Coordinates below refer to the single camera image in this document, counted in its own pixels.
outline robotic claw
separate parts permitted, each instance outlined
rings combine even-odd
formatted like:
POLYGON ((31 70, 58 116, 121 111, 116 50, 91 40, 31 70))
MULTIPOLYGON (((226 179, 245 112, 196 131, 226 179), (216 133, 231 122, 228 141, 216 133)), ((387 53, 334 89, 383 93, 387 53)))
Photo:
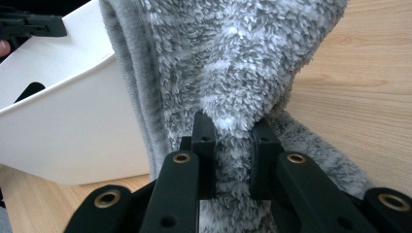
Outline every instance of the robotic claw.
MULTIPOLYGON (((198 232, 199 200, 216 195, 215 135, 212 120, 197 112, 192 136, 166 156, 156 181, 134 193, 94 190, 65 232, 198 232)), ((371 188, 360 200, 339 190, 309 156, 284 151, 265 120, 252 138, 251 197, 272 201, 279 232, 412 232, 410 197, 371 188)))

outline gray and white fabric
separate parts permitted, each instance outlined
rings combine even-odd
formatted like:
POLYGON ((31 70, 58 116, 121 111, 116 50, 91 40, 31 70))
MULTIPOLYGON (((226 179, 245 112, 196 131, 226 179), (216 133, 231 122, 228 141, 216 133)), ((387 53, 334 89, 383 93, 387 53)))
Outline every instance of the gray and white fabric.
POLYGON ((270 203, 249 197, 249 131, 269 120, 285 150, 313 157, 343 190, 362 197, 368 181, 285 107, 292 81, 343 16, 345 0, 101 0, 150 156, 152 179, 164 156, 191 134, 203 109, 222 145, 218 196, 200 204, 201 232, 275 232, 270 203))

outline wooden table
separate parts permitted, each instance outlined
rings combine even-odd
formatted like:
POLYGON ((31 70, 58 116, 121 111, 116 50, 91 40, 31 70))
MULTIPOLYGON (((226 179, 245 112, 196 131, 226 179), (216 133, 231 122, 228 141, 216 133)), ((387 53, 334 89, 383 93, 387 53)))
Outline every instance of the wooden table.
MULTIPOLYGON (((342 150, 376 185, 412 196, 412 2, 350 1, 296 77, 292 115, 342 150)), ((108 183, 136 190, 148 176, 108 183)), ((61 232, 95 188, 0 168, 15 232, 61 232)))

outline wooden surface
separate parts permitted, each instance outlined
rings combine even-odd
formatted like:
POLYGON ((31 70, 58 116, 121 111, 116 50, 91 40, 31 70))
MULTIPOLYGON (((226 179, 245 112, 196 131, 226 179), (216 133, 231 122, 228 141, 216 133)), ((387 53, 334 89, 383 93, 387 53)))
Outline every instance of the wooden surface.
MULTIPOLYGON (((412 2, 352 0, 298 74, 292 115, 349 155, 376 185, 412 196, 412 2)), ((114 182, 136 190, 148 177, 114 182)), ((65 186, 0 168, 13 229, 61 232, 94 183, 65 186)))
POLYGON ((148 182, 146 175, 67 186, 0 165, 0 186, 14 233, 63 232, 72 214, 94 189, 117 184, 135 191, 148 182))
POLYGON ((349 1, 288 110, 374 184, 412 196, 412 1, 349 1))

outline light wood tabletop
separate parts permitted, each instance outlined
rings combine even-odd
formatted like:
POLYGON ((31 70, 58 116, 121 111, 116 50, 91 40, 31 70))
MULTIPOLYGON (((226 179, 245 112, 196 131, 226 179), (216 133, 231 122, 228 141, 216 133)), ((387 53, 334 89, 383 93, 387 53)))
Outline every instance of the light wood tabletop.
MULTIPOLYGON (((355 161, 374 184, 412 196, 412 2, 349 1, 297 75, 288 111, 355 161)), ((61 232, 95 188, 132 191, 148 176, 66 186, 0 166, 14 232, 61 232)))

